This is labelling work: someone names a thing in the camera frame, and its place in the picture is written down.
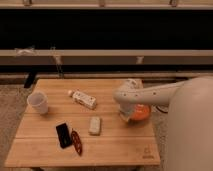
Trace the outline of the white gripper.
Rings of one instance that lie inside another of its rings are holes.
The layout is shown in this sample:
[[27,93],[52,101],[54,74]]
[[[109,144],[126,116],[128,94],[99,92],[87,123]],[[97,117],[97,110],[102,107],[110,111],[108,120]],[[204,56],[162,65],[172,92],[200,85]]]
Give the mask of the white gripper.
[[127,103],[121,103],[119,106],[120,111],[120,117],[125,121],[128,122],[133,115],[135,110],[134,104],[127,104]]

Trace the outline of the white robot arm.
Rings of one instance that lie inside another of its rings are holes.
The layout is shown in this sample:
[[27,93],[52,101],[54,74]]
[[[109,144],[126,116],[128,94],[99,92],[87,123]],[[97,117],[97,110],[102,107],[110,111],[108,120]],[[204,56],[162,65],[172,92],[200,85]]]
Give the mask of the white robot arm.
[[168,107],[164,171],[213,171],[213,76],[148,88],[128,79],[114,99],[126,116],[136,104]]

